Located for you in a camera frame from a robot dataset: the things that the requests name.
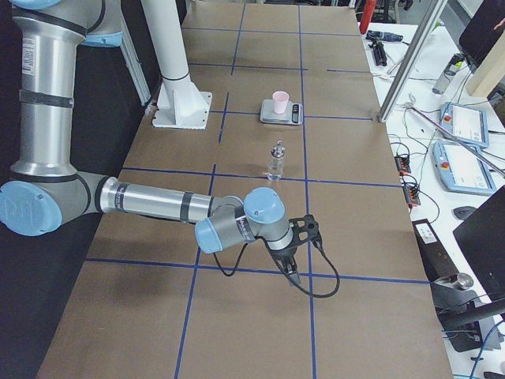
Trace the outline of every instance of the bottle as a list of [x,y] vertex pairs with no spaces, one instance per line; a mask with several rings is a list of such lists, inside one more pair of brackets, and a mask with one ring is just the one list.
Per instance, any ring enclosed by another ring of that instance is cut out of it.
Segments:
[[452,80],[455,78],[456,73],[461,69],[463,62],[465,61],[465,56],[463,54],[454,54],[443,69],[438,80],[432,88],[433,93],[437,95],[442,95]]
[[268,164],[268,180],[279,180],[282,177],[282,169],[284,168],[284,155],[286,148],[282,146],[282,141],[277,141],[276,146],[270,149],[270,163]]

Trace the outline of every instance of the clear bottle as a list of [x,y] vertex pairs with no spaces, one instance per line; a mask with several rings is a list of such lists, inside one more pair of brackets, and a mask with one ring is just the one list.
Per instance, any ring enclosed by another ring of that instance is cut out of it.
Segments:
[[268,164],[267,178],[269,180],[279,180],[282,177],[282,169],[284,168],[284,155],[286,148],[282,146],[282,141],[277,141],[277,145],[270,149],[270,163]]

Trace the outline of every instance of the white pole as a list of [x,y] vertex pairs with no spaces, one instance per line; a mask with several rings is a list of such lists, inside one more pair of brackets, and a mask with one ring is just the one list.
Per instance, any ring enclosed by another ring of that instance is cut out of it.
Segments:
[[204,129],[211,93],[191,82],[175,0],[142,0],[142,7],[163,76],[153,125]]

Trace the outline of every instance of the black band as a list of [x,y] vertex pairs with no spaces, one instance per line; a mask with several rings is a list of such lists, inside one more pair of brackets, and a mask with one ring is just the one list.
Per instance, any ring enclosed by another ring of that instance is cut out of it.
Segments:
[[80,26],[78,24],[74,24],[73,22],[67,20],[63,20],[62,18],[59,17],[51,16],[50,14],[37,12],[36,10],[14,8],[13,17],[31,18],[33,20],[46,22],[48,24],[60,26],[62,28],[71,30],[72,32],[81,34],[83,37],[86,36],[85,27]]
[[114,207],[116,211],[126,213],[123,201],[125,200],[125,192],[128,186],[128,183],[121,183],[118,189],[116,189],[116,196],[114,197]]
[[253,231],[251,230],[251,226],[249,225],[249,221],[247,220],[247,216],[245,215],[243,205],[235,208],[235,222],[237,223],[238,230],[241,232],[247,243],[256,241]]
[[27,91],[26,89],[19,90],[19,100],[22,103],[42,104],[50,107],[73,108],[73,99],[70,97],[61,97],[48,95],[42,92]]
[[184,79],[185,77],[187,77],[189,75],[189,71],[188,73],[184,76],[184,77],[178,77],[177,79],[170,79],[169,77],[164,77],[163,75],[161,76],[163,79],[167,79],[168,81],[181,81],[182,79]]
[[102,190],[103,186],[105,186],[105,182],[109,180],[109,178],[112,178],[111,176],[104,176],[103,178],[100,179],[98,182],[98,185],[96,186],[95,190],[95,208],[98,212],[103,213],[102,207],[100,206],[100,198],[102,195]]
[[88,33],[94,31],[96,28],[102,24],[103,18],[105,17],[105,0],[102,0],[102,9],[100,10],[100,15],[98,16],[98,20],[88,28]]
[[17,172],[11,171],[10,177],[12,179],[21,180],[22,182],[28,183],[66,183],[73,182],[77,179],[77,174],[68,176],[37,176],[37,175],[26,175],[19,174]]
[[82,176],[80,176],[79,174],[77,174],[77,180],[82,183],[84,189],[86,190],[86,194],[88,195],[88,203],[86,204],[86,209],[81,213],[81,214],[85,214],[86,211],[89,209],[89,205],[92,203],[92,192],[89,189],[89,186],[86,183],[86,181],[84,180],[84,178]]
[[191,203],[193,194],[193,192],[184,192],[182,197],[181,211],[179,212],[179,219],[182,223],[189,222],[189,203]]

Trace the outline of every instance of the label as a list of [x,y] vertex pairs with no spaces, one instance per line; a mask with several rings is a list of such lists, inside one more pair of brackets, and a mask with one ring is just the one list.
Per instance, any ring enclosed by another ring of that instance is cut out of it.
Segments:
[[437,242],[435,235],[433,234],[432,230],[430,229],[429,225],[426,223],[419,223],[416,225],[417,231],[419,232],[419,235],[421,238],[423,238],[423,241],[425,242],[426,245],[429,243],[434,243]]
[[26,75],[35,75],[36,62],[36,42],[31,38],[23,38],[23,55],[21,60],[22,73]]

